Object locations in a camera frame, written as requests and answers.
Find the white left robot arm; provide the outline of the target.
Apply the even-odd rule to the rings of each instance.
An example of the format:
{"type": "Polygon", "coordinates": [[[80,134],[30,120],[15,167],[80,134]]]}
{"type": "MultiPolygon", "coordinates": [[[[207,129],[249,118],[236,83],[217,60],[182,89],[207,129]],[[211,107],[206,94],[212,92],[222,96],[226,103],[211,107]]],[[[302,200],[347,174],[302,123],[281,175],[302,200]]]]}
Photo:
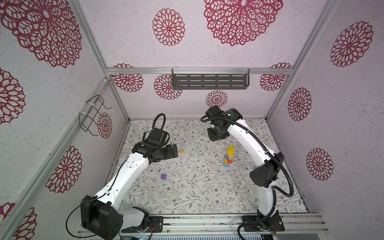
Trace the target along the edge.
{"type": "Polygon", "coordinates": [[[178,157],[177,145],[169,144],[170,135],[152,128],[148,136],[134,145],[113,178],[93,197],[86,195],[79,205],[82,228],[104,240],[114,239],[121,230],[150,228],[149,212],[132,207],[119,212],[120,204],[139,175],[151,163],[178,157]]]}

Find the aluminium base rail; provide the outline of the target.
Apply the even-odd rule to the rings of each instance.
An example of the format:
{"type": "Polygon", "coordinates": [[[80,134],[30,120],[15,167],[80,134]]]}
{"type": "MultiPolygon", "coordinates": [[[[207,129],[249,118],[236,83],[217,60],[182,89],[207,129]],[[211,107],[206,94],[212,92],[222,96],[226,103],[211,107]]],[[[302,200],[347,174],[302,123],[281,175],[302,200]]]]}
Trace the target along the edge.
{"type": "MultiPolygon", "coordinates": [[[[150,215],[152,225],[160,229],[160,235],[236,235],[237,229],[246,220],[256,220],[257,214],[191,214],[191,215],[150,215]]],[[[261,227],[243,227],[242,235],[250,234],[328,234],[325,221],[320,214],[279,213],[269,220],[266,230],[261,227]]]]}

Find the yellow-green wood cube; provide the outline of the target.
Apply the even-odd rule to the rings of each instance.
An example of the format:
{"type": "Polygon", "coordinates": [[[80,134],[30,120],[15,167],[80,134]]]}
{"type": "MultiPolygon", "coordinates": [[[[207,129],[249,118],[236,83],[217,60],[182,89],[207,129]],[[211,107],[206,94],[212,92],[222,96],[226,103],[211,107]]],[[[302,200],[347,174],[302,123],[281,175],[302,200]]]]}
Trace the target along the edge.
{"type": "Polygon", "coordinates": [[[229,145],[227,148],[227,151],[235,151],[235,146],[234,145],[229,145]]]}

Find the dark grey wall shelf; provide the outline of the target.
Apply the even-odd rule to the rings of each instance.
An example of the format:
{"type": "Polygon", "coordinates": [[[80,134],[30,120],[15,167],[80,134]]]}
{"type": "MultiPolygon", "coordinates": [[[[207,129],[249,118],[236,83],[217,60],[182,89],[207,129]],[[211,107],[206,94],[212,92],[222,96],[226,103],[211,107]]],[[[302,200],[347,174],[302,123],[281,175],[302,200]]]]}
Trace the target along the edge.
{"type": "Polygon", "coordinates": [[[246,90],[250,74],[179,74],[172,69],[171,83],[174,90],[246,90]]]}

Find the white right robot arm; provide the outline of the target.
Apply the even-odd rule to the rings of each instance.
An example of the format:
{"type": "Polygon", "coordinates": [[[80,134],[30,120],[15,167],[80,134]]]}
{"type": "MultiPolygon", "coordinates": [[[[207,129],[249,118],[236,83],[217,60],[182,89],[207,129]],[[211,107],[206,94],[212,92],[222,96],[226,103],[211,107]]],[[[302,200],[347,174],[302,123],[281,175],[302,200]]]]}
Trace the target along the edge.
{"type": "Polygon", "coordinates": [[[258,186],[259,207],[261,217],[271,217],[276,213],[276,193],[273,184],[276,182],[279,165],[284,156],[269,149],[250,129],[243,116],[234,108],[224,112],[218,106],[206,111],[201,122],[210,122],[208,136],[212,142],[233,136],[250,154],[256,168],[250,172],[250,178],[258,186]]]}

